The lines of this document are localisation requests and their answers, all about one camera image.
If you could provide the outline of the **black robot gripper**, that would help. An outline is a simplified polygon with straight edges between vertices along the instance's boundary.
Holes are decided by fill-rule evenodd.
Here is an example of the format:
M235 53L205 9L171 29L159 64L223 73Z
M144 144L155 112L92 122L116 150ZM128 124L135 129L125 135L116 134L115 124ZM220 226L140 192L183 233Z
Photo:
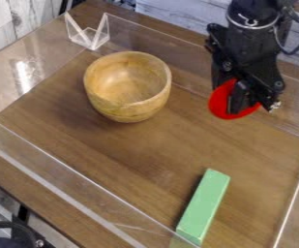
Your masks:
M249 90L264 110L272 112L280 107L279 95L284 90L277 70L277 55L281 52L276 31L279 16L255 18L252 23L231 15L227 20L227 26L217 23L207 25L212 89L229 79L236 79L228 97L228 113L240 114L248 108Z

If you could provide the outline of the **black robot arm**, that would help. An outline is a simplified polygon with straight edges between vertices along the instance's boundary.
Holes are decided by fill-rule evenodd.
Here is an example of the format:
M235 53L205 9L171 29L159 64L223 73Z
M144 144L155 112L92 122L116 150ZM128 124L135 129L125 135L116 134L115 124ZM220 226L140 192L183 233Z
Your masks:
M212 93L208 108L221 119L236 119L257 109L280 107L284 81L277 56L292 55L299 45L284 47L291 25L299 24L296 0L232 0L225 26L207 25L205 48L212 56Z

